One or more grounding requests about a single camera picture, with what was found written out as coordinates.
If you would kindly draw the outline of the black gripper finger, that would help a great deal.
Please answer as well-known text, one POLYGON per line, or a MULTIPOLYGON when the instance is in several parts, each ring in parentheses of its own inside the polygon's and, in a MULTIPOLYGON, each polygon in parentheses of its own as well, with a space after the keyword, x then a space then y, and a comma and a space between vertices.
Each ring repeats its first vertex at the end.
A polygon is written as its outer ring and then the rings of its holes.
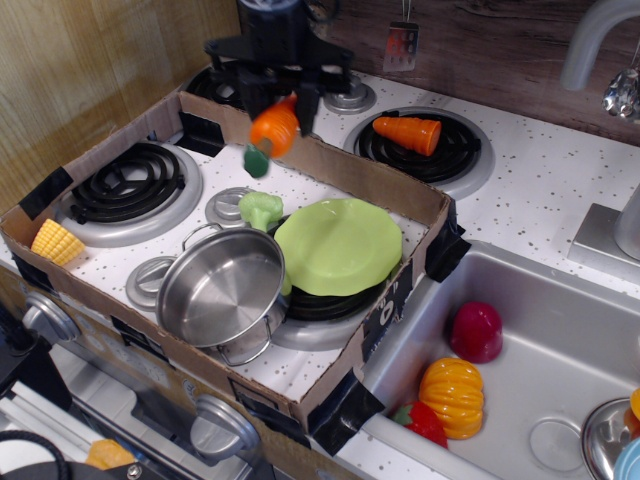
POLYGON ((320 94, 315 88, 301 88, 296 91, 296 97, 295 112, 299 121, 300 134, 305 137, 313 130, 320 94))
POLYGON ((242 104, 251 120, 255 120, 280 97, 278 75, 274 68, 252 70, 240 67, 237 80, 242 104))

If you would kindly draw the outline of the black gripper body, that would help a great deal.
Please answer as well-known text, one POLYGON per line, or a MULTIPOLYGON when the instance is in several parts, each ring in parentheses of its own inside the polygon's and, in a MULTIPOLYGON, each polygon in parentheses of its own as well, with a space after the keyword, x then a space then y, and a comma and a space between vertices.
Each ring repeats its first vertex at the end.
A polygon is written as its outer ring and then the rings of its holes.
POLYGON ((280 94, 315 88, 320 96, 350 90, 353 53, 313 33, 307 9, 243 9, 243 33, 208 40, 212 77, 238 93, 240 67, 274 68, 280 94))

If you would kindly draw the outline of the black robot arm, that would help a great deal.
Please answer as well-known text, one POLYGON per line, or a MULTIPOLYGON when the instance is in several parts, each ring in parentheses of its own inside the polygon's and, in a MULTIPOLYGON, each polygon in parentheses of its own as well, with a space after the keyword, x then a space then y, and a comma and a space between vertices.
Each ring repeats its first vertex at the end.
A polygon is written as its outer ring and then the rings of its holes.
POLYGON ((242 1, 247 31, 209 40, 211 77, 231 86, 251 119, 276 103, 297 97, 300 133, 314 127, 320 99, 351 89, 351 50, 318 37, 311 24, 321 20, 305 1, 242 1))

